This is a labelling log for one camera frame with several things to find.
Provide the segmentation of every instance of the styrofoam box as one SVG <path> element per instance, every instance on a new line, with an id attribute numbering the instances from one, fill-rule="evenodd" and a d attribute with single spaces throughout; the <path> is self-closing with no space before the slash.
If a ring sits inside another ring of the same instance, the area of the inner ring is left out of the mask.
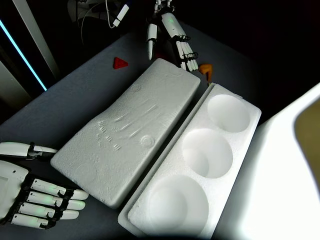
<path id="1" fill-rule="evenodd" d="M 200 79 L 157 59 L 107 110 L 84 126 L 51 165 L 117 208 L 188 106 Z"/>
<path id="2" fill-rule="evenodd" d="M 119 223 L 133 234 L 212 236 L 261 111 L 211 88 L 121 211 Z"/>

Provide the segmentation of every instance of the robotic hand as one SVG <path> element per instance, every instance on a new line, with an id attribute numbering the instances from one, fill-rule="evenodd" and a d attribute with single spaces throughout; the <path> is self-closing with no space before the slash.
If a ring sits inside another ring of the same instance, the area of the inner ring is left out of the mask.
<path id="1" fill-rule="evenodd" d="M 29 160 L 48 157 L 52 148 L 17 142 L 0 143 L 0 155 L 24 157 Z M 30 174 L 24 167 L 0 160 L 0 225 L 11 222 L 38 229 L 49 229 L 58 220 L 79 216 L 88 193 L 62 187 Z"/>
<path id="2" fill-rule="evenodd" d="M 186 35 L 176 17 L 172 14 L 175 10 L 175 8 L 171 6 L 172 0 L 165 1 L 166 5 L 162 4 L 164 1 L 156 0 L 152 21 L 148 27 L 147 41 L 149 60 L 152 59 L 153 47 L 157 41 L 158 27 L 164 27 L 170 36 L 170 42 L 180 67 L 184 70 L 188 69 L 190 72 L 195 71 L 199 68 L 196 61 L 198 53 L 192 51 L 188 43 L 190 37 Z"/>

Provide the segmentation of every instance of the table surface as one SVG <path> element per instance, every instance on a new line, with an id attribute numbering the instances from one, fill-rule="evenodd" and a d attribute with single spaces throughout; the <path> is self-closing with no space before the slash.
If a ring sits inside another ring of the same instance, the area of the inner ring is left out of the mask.
<path id="1" fill-rule="evenodd" d="M 199 53 L 199 65 L 213 64 L 212 81 L 259 106 L 259 93 L 256 91 L 259 72 L 256 66 L 230 47 L 188 25 L 181 25 L 191 37 L 192 49 Z M 114 57 L 124 59 L 129 66 L 113 69 Z M 151 63 L 148 60 L 144 34 L 128 33 L 0 125 L 0 141 L 35 142 L 41 146 L 61 148 L 88 121 L 107 109 Z M 200 86 L 190 106 L 152 162 L 157 159 L 165 144 L 207 88 L 206 77 L 198 71 L 193 74 L 201 79 Z M 33 174 L 43 178 L 75 186 L 51 167 L 49 162 L 18 160 L 17 163 L 31 168 Z M 233 189 L 231 192 L 221 219 L 235 225 L 219 222 L 213 238 L 229 239 L 234 236 L 229 233 L 237 227 L 235 218 L 239 218 L 241 213 L 241 199 L 237 200 L 237 209 L 230 211 L 230 199 L 233 200 L 232 204 L 237 199 L 234 191 Z M 91 196 L 85 202 L 86 207 L 75 220 L 60 220 L 49 230 L 6 224 L 0 228 L 1 239 L 15 240 L 32 236 L 35 240 L 100 240 L 131 235 L 118 224 L 117 218 L 121 208 L 111 209 Z"/>

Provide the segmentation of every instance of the round compartment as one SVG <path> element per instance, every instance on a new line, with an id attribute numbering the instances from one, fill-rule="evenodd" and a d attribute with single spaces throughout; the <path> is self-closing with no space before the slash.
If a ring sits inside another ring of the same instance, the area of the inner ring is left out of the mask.
<path id="1" fill-rule="evenodd" d="M 159 181 L 148 199 L 148 215 L 155 235 L 197 236 L 208 220 L 205 192 L 192 178 L 182 175 Z"/>
<path id="2" fill-rule="evenodd" d="M 238 133 L 249 126 L 250 116 L 246 106 L 234 96 L 214 96 L 209 101 L 207 110 L 214 124 L 225 131 Z"/>
<path id="3" fill-rule="evenodd" d="M 210 179 L 225 175 L 233 163 L 227 140 L 208 128 L 189 132 L 183 139 L 182 154 L 193 171 Z"/>

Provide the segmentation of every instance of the red triangle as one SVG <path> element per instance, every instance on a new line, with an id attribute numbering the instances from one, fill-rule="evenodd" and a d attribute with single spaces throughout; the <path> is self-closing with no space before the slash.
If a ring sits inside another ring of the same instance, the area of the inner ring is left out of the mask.
<path id="1" fill-rule="evenodd" d="M 115 57 L 114 58 L 114 63 L 113 63 L 113 68 L 114 69 L 120 69 L 120 68 L 124 68 L 127 67 L 129 64 L 122 60 L 121 58 Z"/>

